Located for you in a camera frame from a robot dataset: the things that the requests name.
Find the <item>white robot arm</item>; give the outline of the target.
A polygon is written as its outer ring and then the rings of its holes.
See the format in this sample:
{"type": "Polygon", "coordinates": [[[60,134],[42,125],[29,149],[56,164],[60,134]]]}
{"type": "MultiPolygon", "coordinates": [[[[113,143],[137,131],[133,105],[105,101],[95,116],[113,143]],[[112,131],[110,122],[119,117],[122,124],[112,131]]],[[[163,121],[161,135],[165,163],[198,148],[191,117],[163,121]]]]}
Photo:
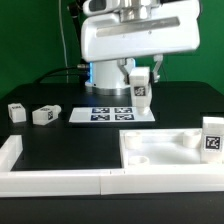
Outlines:
{"type": "Polygon", "coordinates": [[[82,58],[90,92],[123,95],[140,57],[194,51],[200,44],[200,0],[85,0],[82,58]]]}

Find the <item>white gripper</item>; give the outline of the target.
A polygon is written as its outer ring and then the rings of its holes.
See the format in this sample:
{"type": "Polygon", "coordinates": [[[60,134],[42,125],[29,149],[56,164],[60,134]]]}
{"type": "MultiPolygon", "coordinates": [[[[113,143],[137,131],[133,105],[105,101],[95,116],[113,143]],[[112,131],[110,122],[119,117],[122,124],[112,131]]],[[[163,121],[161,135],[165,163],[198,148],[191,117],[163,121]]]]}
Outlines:
{"type": "Polygon", "coordinates": [[[106,0],[114,8],[91,13],[91,0],[84,4],[89,17],[81,29],[82,57],[88,62],[117,60],[117,66],[129,84],[127,60],[155,55],[153,77],[160,79],[159,69],[163,55],[192,51],[200,44],[197,18],[199,0],[179,0],[152,8],[151,16],[140,21],[123,22],[119,14],[119,0],[106,0]]]}

